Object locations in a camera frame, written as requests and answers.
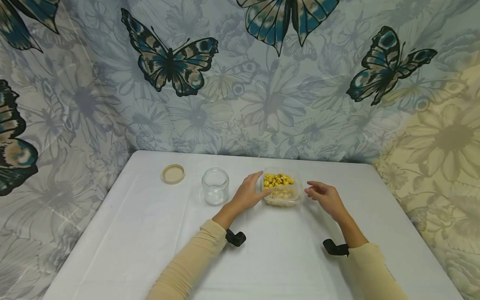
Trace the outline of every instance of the table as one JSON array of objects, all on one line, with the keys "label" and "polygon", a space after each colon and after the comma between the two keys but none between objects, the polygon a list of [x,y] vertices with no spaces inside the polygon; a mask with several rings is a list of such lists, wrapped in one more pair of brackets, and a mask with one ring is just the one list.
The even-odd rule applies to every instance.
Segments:
[{"label": "table", "polygon": [[[181,164],[185,179],[167,185],[161,171]],[[142,300],[162,269],[219,207],[202,199],[201,177],[212,167],[230,178],[230,198],[243,178],[266,167],[290,168],[307,180],[334,185],[412,300],[461,300],[427,245],[372,166],[137,151],[88,225],[44,300]],[[343,243],[319,205],[299,208],[260,202],[231,227],[247,241],[227,245],[193,291],[193,300],[361,299],[345,259],[323,240]]]}]

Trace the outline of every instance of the empty glass jar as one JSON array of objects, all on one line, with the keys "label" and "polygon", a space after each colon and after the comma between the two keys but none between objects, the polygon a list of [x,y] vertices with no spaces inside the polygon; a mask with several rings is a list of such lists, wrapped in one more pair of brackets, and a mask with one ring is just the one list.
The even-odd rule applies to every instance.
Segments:
[{"label": "empty glass jar", "polygon": [[224,204],[228,199],[228,175],[220,168],[205,171],[202,177],[204,199],[210,205]]}]

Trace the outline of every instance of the floral fabric backdrop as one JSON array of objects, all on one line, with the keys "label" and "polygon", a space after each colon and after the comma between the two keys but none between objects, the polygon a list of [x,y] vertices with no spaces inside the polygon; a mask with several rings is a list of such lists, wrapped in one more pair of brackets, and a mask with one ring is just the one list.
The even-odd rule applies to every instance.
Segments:
[{"label": "floral fabric backdrop", "polygon": [[0,299],[137,149],[374,163],[480,299],[477,0],[0,0]]}]

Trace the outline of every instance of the jar lid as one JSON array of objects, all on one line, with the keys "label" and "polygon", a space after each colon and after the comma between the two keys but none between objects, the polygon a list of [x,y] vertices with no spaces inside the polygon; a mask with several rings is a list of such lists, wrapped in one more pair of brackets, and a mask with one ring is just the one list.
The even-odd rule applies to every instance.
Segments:
[{"label": "jar lid", "polygon": [[166,184],[177,184],[185,178],[185,170],[181,165],[169,165],[163,169],[162,179]]}]

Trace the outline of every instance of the plastic container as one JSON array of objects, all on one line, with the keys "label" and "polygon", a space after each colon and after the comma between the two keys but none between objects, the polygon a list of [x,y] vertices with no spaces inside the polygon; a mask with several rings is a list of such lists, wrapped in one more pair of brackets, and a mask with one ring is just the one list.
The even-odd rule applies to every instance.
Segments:
[{"label": "plastic container", "polygon": [[[265,174],[276,175],[280,173],[284,175],[289,175],[290,178],[292,178],[295,182],[289,185],[282,185],[282,186],[270,188],[272,190],[272,193],[264,198],[265,203],[267,205],[282,206],[282,207],[294,207],[300,204],[301,200],[303,199],[303,197],[301,197],[301,190],[302,190],[301,178],[293,170],[290,170],[287,168],[266,168],[262,175],[262,181],[261,181],[262,191],[265,189],[264,187]],[[280,192],[282,193],[288,192],[290,194],[290,197],[288,197],[287,199],[278,198],[277,195]]]}]

